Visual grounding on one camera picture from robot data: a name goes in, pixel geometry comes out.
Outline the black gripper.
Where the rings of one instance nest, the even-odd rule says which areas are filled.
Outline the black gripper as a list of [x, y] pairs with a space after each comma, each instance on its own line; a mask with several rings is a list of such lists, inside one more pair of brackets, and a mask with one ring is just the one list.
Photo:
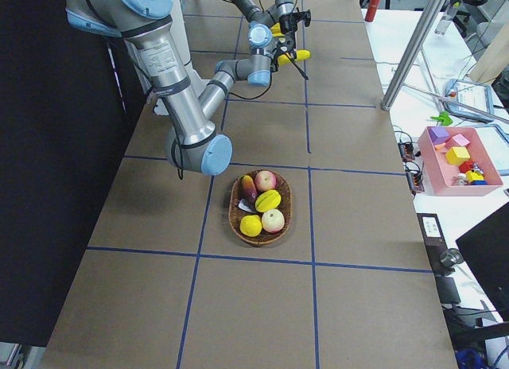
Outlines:
[[279, 19], [280, 30], [282, 32], [295, 32], [298, 28], [298, 16], [296, 13], [284, 14]]
[[274, 55], [270, 66], [270, 70], [272, 72], [277, 72], [281, 67], [281, 65], [278, 64], [278, 57], [284, 52], [288, 51], [289, 45], [287, 43], [286, 37], [284, 35], [282, 37], [274, 37]]

